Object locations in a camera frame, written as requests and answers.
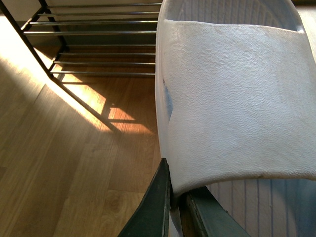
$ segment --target black metal frame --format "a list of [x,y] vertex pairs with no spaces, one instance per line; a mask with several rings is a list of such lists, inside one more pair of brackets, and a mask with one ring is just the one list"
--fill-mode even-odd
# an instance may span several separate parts
[[[63,64],[63,61],[60,61],[59,59],[61,56],[65,53],[68,53],[71,48],[73,48],[72,45],[68,45],[66,42],[66,39],[64,36],[101,36],[101,35],[154,35],[156,34],[156,31],[153,30],[145,30],[145,31],[133,31],[133,30],[127,30],[127,31],[79,31],[79,32],[69,32],[69,31],[61,31],[59,26],[73,26],[73,25],[114,25],[114,24],[128,24],[128,25],[135,25],[135,24],[157,24],[157,17],[158,17],[158,11],[122,11],[122,12],[102,12],[102,13],[52,13],[51,9],[57,9],[57,8],[113,8],[113,7],[150,7],[150,6],[160,6],[161,2],[156,3],[122,3],[122,4],[107,4],[107,5],[58,5],[58,6],[49,6],[45,0],[38,0],[41,7],[38,9],[38,11],[22,26],[19,27],[7,7],[4,5],[2,0],[0,0],[0,9],[3,12],[3,14],[7,17],[11,25],[14,27],[15,31],[18,33],[18,35],[21,37],[25,45],[28,47],[30,52],[33,54],[35,59],[38,61],[40,66],[43,68],[45,73],[48,75],[50,79],[54,78],[54,74],[82,74],[82,75],[96,75],[96,76],[131,76],[131,77],[152,77],[155,74],[154,73],[111,73],[111,72],[82,72],[82,71],[54,71],[54,67],[56,65]],[[131,20],[131,19],[120,19],[120,20],[84,20],[84,21],[59,21],[57,22],[55,20],[55,16],[108,16],[108,15],[154,15],[155,18],[151,18],[150,20]],[[46,21],[38,21],[41,17],[47,17],[48,22]],[[43,31],[31,31],[34,27],[40,27],[40,26],[50,26],[52,27],[53,31],[49,32],[43,32]],[[43,63],[40,56],[37,54],[37,52],[34,49],[34,46],[29,41],[28,37],[36,37],[36,36],[56,36],[58,37],[61,47],[58,50],[57,54],[52,60],[52,65],[47,68],[46,65]],[[100,47],[111,47],[113,45],[99,45]],[[135,44],[130,45],[120,45],[122,47],[133,47]],[[136,45],[137,47],[148,47],[147,44],[142,45]],[[101,55],[100,53],[90,53],[90,56],[98,56]],[[73,63],[72,65],[91,65],[91,66],[97,66],[97,65],[103,65],[103,66],[154,66],[153,63],[122,63],[117,62],[113,64],[96,64],[95,62],[82,62],[80,63]]]

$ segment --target wood grain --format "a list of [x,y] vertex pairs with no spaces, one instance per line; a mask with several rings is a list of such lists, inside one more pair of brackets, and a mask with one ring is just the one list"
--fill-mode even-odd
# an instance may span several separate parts
[[116,236],[160,159],[154,80],[65,76],[82,106],[1,53],[0,236]]
[[143,196],[143,193],[108,190],[104,202],[99,235],[95,236],[118,236],[133,215]]

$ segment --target metal shoe rack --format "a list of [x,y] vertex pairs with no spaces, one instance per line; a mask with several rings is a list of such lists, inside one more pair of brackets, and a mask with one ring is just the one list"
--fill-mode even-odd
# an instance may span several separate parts
[[[38,1],[41,7],[22,27],[1,0],[0,9],[51,79],[65,74],[97,75],[104,78],[155,75],[155,42],[138,43],[137,39],[155,37],[161,1],[104,5],[48,5],[45,0]],[[46,66],[36,52],[30,40],[35,37],[58,38],[60,48],[50,66]],[[83,42],[82,39],[98,37],[114,40],[99,40],[98,42],[106,42],[101,44],[74,44],[75,37]],[[112,70],[124,67],[132,67],[133,70]],[[151,71],[148,73],[148,70],[137,70],[144,67],[151,68]]]

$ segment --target floor plank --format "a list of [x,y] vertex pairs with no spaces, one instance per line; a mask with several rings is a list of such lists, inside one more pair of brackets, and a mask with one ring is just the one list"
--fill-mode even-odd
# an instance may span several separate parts
[[118,146],[87,144],[64,203],[55,237],[95,237]]
[[143,193],[108,190],[99,235],[116,237],[138,207]]

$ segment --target slide sandal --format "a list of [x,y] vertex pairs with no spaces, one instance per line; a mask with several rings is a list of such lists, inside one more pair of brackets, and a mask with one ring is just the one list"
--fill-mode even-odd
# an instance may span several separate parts
[[316,65],[290,0],[165,0],[156,108],[173,192],[251,236],[316,236]]

